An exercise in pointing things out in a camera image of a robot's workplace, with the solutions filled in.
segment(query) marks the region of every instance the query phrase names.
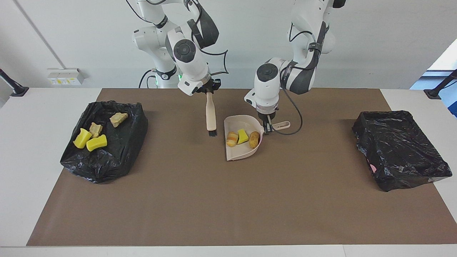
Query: power outlet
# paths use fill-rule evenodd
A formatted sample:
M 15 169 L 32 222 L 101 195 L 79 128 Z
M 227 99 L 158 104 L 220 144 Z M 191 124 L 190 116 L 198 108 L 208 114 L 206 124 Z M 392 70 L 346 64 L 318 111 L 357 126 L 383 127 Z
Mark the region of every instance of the power outlet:
M 48 69 L 50 74 L 48 80 L 53 86 L 81 86 L 84 82 L 84 77 L 79 69 Z
M 60 81 L 58 80 L 58 72 L 51 72 L 48 76 L 48 81 L 51 83 L 53 86 L 59 86 L 61 85 Z
M 70 81 L 68 81 L 69 75 L 70 75 L 70 73 L 60 73 L 57 77 L 57 81 L 60 82 L 60 84 L 62 84 L 64 86 L 69 86 L 69 85 L 71 85 Z

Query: wall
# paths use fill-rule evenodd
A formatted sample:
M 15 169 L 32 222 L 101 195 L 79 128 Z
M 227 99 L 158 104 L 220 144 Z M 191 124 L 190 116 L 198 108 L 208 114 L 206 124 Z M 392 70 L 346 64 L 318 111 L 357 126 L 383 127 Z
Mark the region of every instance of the wall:
M 11 88 L 3 80 L 0 80 L 0 108 L 6 103 L 11 92 Z
M 58 62 L 15 6 L 0 8 L 0 66 L 19 83 L 50 86 L 46 68 Z M 147 26 L 123 0 L 17 0 L 65 66 L 80 68 L 84 87 L 135 87 L 154 66 L 131 42 Z M 294 0 L 201 0 L 221 35 L 207 51 L 229 49 L 223 87 L 250 88 L 256 68 L 271 57 L 291 59 L 287 41 Z M 335 10 L 337 45 L 321 57 L 315 86 L 410 88 L 455 40 L 455 0 L 349 0 Z M 177 24 L 188 19 L 179 4 L 165 7 Z M 208 58 L 212 71 L 221 57 Z
M 457 69 L 457 39 L 444 51 L 429 70 Z

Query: yellow sponge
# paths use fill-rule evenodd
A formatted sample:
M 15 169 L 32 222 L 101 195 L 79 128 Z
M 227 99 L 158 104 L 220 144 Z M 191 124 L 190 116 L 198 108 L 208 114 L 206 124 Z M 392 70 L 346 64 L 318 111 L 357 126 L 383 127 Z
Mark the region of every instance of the yellow sponge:
M 244 129 L 238 130 L 238 135 L 239 135 L 239 137 L 238 137 L 238 145 L 249 141 L 249 137 L 246 134 L 246 131 Z
M 81 132 L 73 141 L 73 144 L 79 149 L 83 149 L 86 142 L 90 139 L 91 136 L 92 134 L 89 131 L 81 128 Z
M 105 135 L 101 135 L 98 138 L 93 138 L 86 143 L 86 147 L 89 150 L 89 152 L 92 152 L 93 150 L 100 148 L 100 147 L 105 147 L 108 145 L 108 141 L 106 140 Z

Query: bread piece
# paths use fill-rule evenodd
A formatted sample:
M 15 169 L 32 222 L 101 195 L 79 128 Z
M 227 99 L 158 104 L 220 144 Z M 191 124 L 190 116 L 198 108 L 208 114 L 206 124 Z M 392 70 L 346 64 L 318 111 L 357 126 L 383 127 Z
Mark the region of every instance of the bread piece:
M 260 133 L 254 131 L 249 135 L 249 147 L 255 149 L 259 145 Z
M 230 131 L 227 135 L 227 145 L 229 147 L 235 147 L 238 142 L 238 134 Z
M 90 125 L 89 132 L 92 134 L 92 138 L 98 138 L 101 135 L 101 130 L 103 129 L 102 125 L 97 125 L 92 122 Z
M 110 118 L 110 121 L 113 124 L 113 127 L 117 128 L 124 120 L 127 119 L 127 117 L 128 117 L 127 113 L 117 112 Z

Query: white table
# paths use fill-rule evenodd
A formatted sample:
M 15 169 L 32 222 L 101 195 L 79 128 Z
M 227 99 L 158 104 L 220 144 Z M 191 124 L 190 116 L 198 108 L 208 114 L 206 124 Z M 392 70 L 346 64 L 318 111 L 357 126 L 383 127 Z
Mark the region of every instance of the white table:
M 25 247 L 62 167 L 72 131 L 100 89 L 31 88 L 0 109 L 0 256 L 456 256 L 457 245 L 394 246 L 192 246 L 192 247 Z M 457 120 L 441 101 L 422 91 L 382 90 L 392 110 L 410 111 L 453 171 L 457 171 Z M 62 120 L 61 114 L 68 117 Z M 457 177 L 435 183 L 454 219 Z

